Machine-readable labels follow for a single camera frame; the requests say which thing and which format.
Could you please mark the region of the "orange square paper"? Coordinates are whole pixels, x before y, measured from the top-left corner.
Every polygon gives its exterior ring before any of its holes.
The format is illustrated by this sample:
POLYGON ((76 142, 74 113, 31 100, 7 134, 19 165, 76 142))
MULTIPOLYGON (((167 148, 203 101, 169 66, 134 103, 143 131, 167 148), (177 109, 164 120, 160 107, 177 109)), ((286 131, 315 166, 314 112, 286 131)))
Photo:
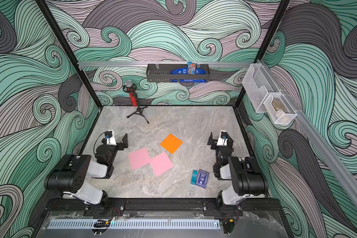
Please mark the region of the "orange square paper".
POLYGON ((182 145, 182 141, 172 134, 169 134, 160 145, 171 154, 174 154, 176 150, 182 145))

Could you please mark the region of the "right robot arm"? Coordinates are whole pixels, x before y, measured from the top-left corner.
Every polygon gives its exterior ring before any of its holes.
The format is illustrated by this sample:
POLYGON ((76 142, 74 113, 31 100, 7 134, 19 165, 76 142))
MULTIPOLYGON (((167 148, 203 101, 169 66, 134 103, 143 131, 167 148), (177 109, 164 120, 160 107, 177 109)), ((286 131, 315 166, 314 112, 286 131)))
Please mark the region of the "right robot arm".
POLYGON ((239 206, 247 198, 264 196, 268 182, 255 157, 233 156, 234 140, 226 131, 220 131, 217 139, 210 134, 207 145, 215 151, 213 174, 218 180, 228 180, 230 187, 219 192, 216 198, 218 209, 239 206))

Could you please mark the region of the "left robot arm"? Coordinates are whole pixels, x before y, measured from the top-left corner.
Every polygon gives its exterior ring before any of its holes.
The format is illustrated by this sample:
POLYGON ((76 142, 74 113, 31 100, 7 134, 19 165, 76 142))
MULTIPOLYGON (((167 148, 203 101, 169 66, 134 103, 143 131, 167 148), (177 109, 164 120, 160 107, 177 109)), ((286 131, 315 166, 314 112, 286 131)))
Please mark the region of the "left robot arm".
POLYGON ((102 144, 94 149, 96 160, 91 155, 65 154, 44 180, 44 188, 67 194, 89 206, 101 209, 111 208, 105 191, 91 185, 86 177, 109 179, 114 171, 114 161, 118 151, 128 148, 128 134, 121 142, 116 142, 113 131, 104 132, 102 144))

